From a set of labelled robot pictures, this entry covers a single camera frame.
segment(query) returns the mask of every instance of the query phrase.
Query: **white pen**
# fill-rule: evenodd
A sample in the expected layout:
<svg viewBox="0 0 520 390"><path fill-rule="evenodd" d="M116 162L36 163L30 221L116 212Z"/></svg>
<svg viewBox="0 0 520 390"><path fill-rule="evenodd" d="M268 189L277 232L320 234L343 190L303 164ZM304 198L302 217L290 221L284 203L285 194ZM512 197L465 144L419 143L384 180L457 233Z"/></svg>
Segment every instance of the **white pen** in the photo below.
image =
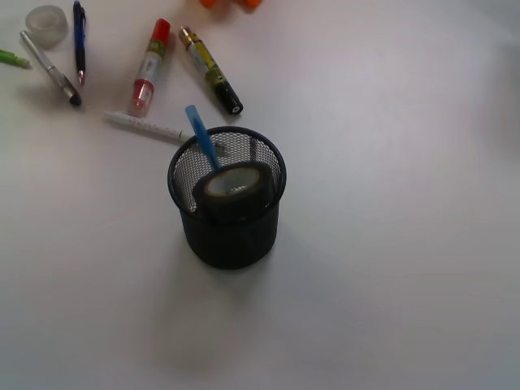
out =
<svg viewBox="0 0 520 390"><path fill-rule="evenodd" d="M152 132L160 136L173 138L180 142L186 142L191 137L195 136L193 132L188 132L184 130L179 131L174 128L169 128L167 126L160 126L158 124L150 122L147 119L136 118L135 116L127 115L123 112L106 111L105 118L107 118L111 122L114 122L115 124L122 124L124 126L129 126L130 128L138 128L139 130L144 130L145 132ZM223 145L216 143L215 148L217 149L217 154L219 156L225 154L225 147Z"/></svg>
<svg viewBox="0 0 520 390"><path fill-rule="evenodd" d="M62 72L56 69L53 63L47 58L45 54L43 54L43 52L33 42L33 39L27 31L22 31L20 33L20 36L22 37L22 39L24 39L28 48L34 54L34 56L40 63L41 67L43 67L47 71L47 74L50 76L52 81L63 91L63 93L65 93L69 102L73 106L80 106L81 96L78 94L78 91L76 91L76 89L74 88L74 85L71 84L71 82L68 80L67 77L65 77L65 75Z"/></svg>

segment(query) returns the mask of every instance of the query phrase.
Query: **orange object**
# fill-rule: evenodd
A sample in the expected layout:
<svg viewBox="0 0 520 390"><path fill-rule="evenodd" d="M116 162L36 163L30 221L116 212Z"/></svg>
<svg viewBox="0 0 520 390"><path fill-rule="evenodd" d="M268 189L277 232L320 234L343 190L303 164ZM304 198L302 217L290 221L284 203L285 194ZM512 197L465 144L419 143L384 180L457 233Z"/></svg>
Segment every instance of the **orange object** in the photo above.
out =
<svg viewBox="0 0 520 390"><path fill-rule="evenodd" d="M199 1L206 8L212 7L217 2L217 0L199 0ZM241 2L243 2L246 7L256 8L260 5L262 0L241 0Z"/></svg>
<svg viewBox="0 0 520 390"><path fill-rule="evenodd" d="M209 8L216 3L216 0L200 0L200 2L204 7Z"/></svg>
<svg viewBox="0 0 520 390"><path fill-rule="evenodd" d="M262 0L243 0L244 4L249 8L256 8L260 5Z"/></svg>

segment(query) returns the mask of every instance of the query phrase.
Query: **green pen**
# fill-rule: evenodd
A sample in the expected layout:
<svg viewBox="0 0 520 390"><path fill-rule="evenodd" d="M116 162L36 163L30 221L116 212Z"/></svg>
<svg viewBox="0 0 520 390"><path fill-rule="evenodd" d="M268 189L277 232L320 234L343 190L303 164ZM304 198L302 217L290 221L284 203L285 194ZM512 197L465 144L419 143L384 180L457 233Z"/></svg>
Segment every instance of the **green pen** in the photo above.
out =
<svg viewBox="0 0 520 390"><path fill-rule="evenodd" d="M31 64L28 59L16 57L10 51L0 50L0 63L9 63L16 67L29 67Z"/></svg>

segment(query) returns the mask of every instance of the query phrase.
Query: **pen holder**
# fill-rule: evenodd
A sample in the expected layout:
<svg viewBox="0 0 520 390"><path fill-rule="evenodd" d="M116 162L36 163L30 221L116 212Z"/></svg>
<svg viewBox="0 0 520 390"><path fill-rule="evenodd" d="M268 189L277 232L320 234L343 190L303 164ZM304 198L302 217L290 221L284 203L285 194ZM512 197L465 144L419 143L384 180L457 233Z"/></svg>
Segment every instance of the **pen holder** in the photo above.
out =
<svg viewBox="0 0 520 390"><path fill-rule="evenodd" d="M204 219L193 197L195 184L212 172L197 138L186 141L175 153L168 170L168 189L179 207L184 234L192 251L205 263L224 270L244 268L263 258L276 239L278 209L284 194L287 173L276 147L263 135L233 126L208 131L213 143L225 150L219 157L223 167L235 163L265 163L272 173L274 196L254 218L235 223L215 223Z"/></svg>

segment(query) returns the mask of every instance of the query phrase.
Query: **blue ballpoint pen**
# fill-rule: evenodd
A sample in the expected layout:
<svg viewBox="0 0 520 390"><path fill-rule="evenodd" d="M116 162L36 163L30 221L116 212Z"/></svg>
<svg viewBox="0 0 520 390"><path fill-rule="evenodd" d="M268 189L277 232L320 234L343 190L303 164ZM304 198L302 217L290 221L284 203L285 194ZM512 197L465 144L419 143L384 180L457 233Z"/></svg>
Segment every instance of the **blue ballpoint pen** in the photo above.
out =
<svg viewBox="0 0 520 390"><path fill-rule="evenodd" d="M80 77L80 84L85 83L85 25L87 18L80 2L75 1L72 8L74 14L74 43L76 47L76 69Z"/></svg>

